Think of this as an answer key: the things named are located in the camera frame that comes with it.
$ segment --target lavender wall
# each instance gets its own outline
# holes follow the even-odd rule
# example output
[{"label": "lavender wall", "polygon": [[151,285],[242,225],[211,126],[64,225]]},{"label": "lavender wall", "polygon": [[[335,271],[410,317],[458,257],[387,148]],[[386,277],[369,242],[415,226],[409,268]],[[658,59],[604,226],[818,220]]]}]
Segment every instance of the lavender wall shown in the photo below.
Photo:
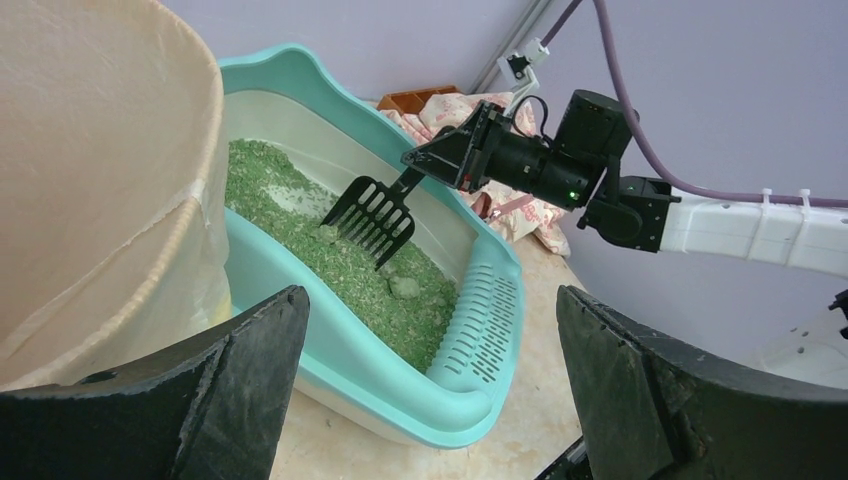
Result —
[{"label": "lavender wall", "polygon": [[218,58],[301,43],[365,99],[445,84],[470,88],[526,3],[163,0]]},{"label": "lavender wall", "polygon": [[[555,2],[532,35],[543,36],[568,3]],[[607,3],[628,90],[672,172],[718,189],[848,197],[848,2]],[[614,96],[591,0],[550,49],[537,72],[553,133],[574,89]],[[624,163],[625,174],[653,174],[635,144]],[[562,223],[568,263],[590,292],[729,358],[810,318],[848,287],[772,265],[617,249],[574,228],[577,217]]]}]

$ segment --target black cable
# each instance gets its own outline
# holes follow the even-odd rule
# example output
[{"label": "black cable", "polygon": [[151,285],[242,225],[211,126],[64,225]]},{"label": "black cable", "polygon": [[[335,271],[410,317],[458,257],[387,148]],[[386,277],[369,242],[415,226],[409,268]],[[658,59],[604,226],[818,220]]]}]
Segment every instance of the black cable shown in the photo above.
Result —
[{"label": "black cable", "polygon": [[515,124],[515,115],[518,113],[518,111],[524,105],[524,102],[530,100],[531,98],[535,99],[537,102],[539,102],[539,105],[542,106],[542,124],[539,125],[539,135],[538,136],[541,137],[542,140],[544,140],[545,143],[550,145],[552,140],[551,140],[550,137],[548,137],[547,134],[545,134],[545,125],[547,125],[547,123],[548,123],[548,104],[541,97],[538,97],[536,95],[527,95],[526,97],[522,98],[518,102],[518,105],[516,105],[515,109],[513,110],[512,118],[510,118],[510,123],[512,124],[512,128],[514,128],[515,131],[518,132],[519,134],[521,134],[521,136],[523,136],[523,137],[533,138],[533,135],[527,135],[526,133],[522,132],[521,129],[518,128],[518,125]]}]

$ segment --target trash bin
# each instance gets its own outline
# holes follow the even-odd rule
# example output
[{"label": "trash bin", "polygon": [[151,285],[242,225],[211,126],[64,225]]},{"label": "trash bin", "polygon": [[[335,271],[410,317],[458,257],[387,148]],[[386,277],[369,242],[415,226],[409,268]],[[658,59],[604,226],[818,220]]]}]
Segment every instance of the trash bin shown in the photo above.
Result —
[{"label": "trash bin", "polygon": [[221,74],[156,1],[2,2],[0,390],[231,314]]}]

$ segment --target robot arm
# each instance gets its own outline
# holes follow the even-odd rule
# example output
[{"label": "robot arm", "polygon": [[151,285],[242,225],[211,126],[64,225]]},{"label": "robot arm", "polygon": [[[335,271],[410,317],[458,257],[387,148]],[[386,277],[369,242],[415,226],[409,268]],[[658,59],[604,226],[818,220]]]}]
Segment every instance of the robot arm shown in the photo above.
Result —
[{"label": "robot arm", "polygon": [[493,179],[568,211],[585,208],[578,228],[623,248],[712,253],[848,278],[844,209],[772,204],[768,191],[762,204],[726,202],[661,179],[621,177],[631,132],[616,100],[575,91],[554,138],[544,125],[533,137],[512,127],[511,115],[482,102],[402,162],[458,190],[473,193]]}]

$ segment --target litter box rim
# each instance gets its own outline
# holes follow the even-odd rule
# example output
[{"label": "litter box rim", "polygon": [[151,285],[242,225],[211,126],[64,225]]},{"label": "litter box rim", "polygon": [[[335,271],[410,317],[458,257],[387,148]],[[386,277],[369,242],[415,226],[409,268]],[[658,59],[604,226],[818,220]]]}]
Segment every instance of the litter box rim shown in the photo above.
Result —
[{"label": "litter box rim", "polygon": [[[387,131],[391,131],[392,134],[395,136],[395,138],[393,139],[394,142],[391,142],[394,145],[393,148],[396,148],[398,141],[402,142],[404,145],[407,145],[409,149],[414,147],[414,141],[406,132],[404,132],[400,127],[388,120],[388,118],[386,118],[376,109],[374,109],[370,105],[365,104],[360,99],[347,92],[334,80],[332,75],[330,75],[329,72],[324,68],[320,60],[318,60],[317,57],[311,51],[299,44],[287,43],[271,47],[254,54],[219,60],[218,64],[223,72],[225,96],[245,91],[264,91],[267,93],[290,98],[296,101],[297,103],[300,103],[301,105],[310,108],[308,106],[308,101],[307,103],[303,103],[304,100],[301,98],[297,98],[296,95],[287,95],[286,93],[283,93],[282,91],[277,91],[274,88],[268,87],[267,85],[263,86],[261,85],[262,82],[258,82],[259,84],[256,84],[252,81],[244,82],[236,80],[233,82],[235,86],[232,86],[232,84],[228,83],[228,70],[230,69],[237,72],[243,69],[246,70],[250,68],[262,68],[263,65],[272,62],[277,57],[292,54],[299,55],[300,57],[302,57],[301,59],[306,59],[309,62],[310,67],[314,68],[318,75],[321,77],[321,80],[325,82],[326,86],[329,87],[335,95],[337,95],[339,98],[348,103],[351,108],[357,109],[357,114],[372,117],[373,120],[381,124],[381,128],[384,128]],[[308,92],[307,89],[307,93],[304,93],[303,95],[308,96],[313,93],[314,92]],[[345,127],[348,127],[345,128],[341,125],[338,125],[336,121],[333,120],[333,118],[328,118],[325,115],[321,115],[321,113],[318,111],[313,111],[314,113],[322,117],[324,121],[326,121],[329,125],[336,127],[351,138],[356,137],[354,133],[350,132],[350,125],[345,125]],[[371,153],[386,161],[386,155],[381,155],[380,152],[375,151],[374,148],[379,149],[380,147],[372,146],[372,148],[368,149],[371,151]],[[394,165],[390,162],[389,164],[395,169],[398,168],[397,165]],[[435,199],[443,203],[446,207],[451,209],[464,222],[466,222],[472,227],[472,229],[478,236],[477,240],[475,240],[475,243],[482,242],[486,245],[496,247],[499,250],[499,253],[503,254],[503,261],[505,261],[507,265],[513,268],[513,271],[516,272],[515,275],[517,277],[517,281],[519,282],[519,285],[517,286],[515,291],[516,301],[518,305],[521,306],[523,313],[525,294],[523,289],[523,282],[521,282],[520,278],[522,269],[521,263],[518,260],[518,257],[512,247],[503,238],[501,238],[494,231],[492,231],[489,226],[485,222],[483,222],[476,214],[474,214],[470,207],[462,200],[462,198],[456,191],[450,190],[432,179],[425,179],[422,182],[421,186],[422,188],[424,188],[425,191],[427,191]],[[240,220],[244,220],[244,222],[250,224],[246,219],[243,219],[235,212],[228,211],[227,214],[230,215],[230,218],[232,218],[233,216],[239,217]],[[258,230],[258,233],[262,234],[259,235],[257,233],[256,236],[267,236],[267,234],[262,232],[261,229],[258,229],[258,227],[256,227],[255,225],[250,224],[250,226],[254,227],[256,230]],[[289,252],[288,249],[286,249],[283,245],[279,244],[276,241],[274,242],[279,247],[279,249],[281,249],[281,253],[293,256],[293,254],[291,254],[291,252]],[[519,315],[519,318],[516,318],[516,321],[518,323],[516,324],[513,333],[513,339],[515,341],[514,357],[511,358],[511,363],[508,363],[504,367],[504,373],[506,374],[504,376],[506,378],[497,383],[497,388],[492,394],[491,402],[489,402],[490,408],[488,410],[488,413],[482,416],[482,418],[480,418],[480,420],[474,423],[473,425],[470,425],[467,428],[463,428],[462,430],[443,430],[421,422],[417,418],[405,413],[402,409],[399,409],[394,405],[386,404],[385,402],[380,400],[379,397],[375,397],[371,392],[363,389],[360,385],[347,380],[343,376],[340,376],[338,373],[328,368],[323,363],[317,361],[316,359],[313,359],[307,351],[304,351],[301,356],[301,364],[298,374],[302,379],[306,380],[313,386],[334,392],[336,395],[347,400],[348,403],[352,406],[362,410],[368,415],[375,417],[376,419],[383,421],[386,425],[389,425],[401,431],[405,436],[414,439],[421,444],[441,449],[463,448],[479,441],[487,433],[489,433],[492,427],[495,425],[503,409],[506,396],[514,379],[515,370],[517,367],[517,355],[518,349],[520,348],[523,330],[523,316]],[[365,327],[364,324],[362,325],[362,328],[367,330],[367,327]],[[417,371],[415,373],[425,378],[429,377],[429,375],[424,375]],[[435,383],[434,387],[444,388]],[[386,407],[389,407],[391,411],[386,412]]]},{"label": "litter box rim", "polygon": [[[219,141],[222,138],[223,115],[224,115],[224,82],[221,70],[216,68],[215,55],[206,45],[200,35],[194,31],[182,18],[166,8],[161,2],[146,2],[135,9],[125,9],[124,15],[138,13],[143,9],[146,15],[159,17],[157,23],[161,26],[173,28],[176,35],[183,38],[186,46],[191,46],[197,53],[195,61],[206,65],[205,70],[209,75],[209,111],[210,124],[205,129],[202,143],[203,150],[198,156],[197,178],[207,180],[216,159]],[[61,375],[68,368],[73,368],[75,363],[89,352],[100,348],[104,342],[108,342],[126,326],[130,319],[134,318],[147,302],[155,295],[165,278],[174,268],[174,258],[179,253],[180,246],[188,235],[191,224],[195,218],[203,215],[203,206],[199,201],[188,199],[173,210],[177,218],[174,228],[169,233],[162,250],[156,257],[154,263],[147,270],[147,276],[142,280],[126,303],[108,318],[100,327],[87,336],[79,345],[67,350],[53,360],[42,366],[21,375],[4,385],[0,385],[0,391],[18,390],[31,388],[45,383],[53,382],[56,375]]]}]

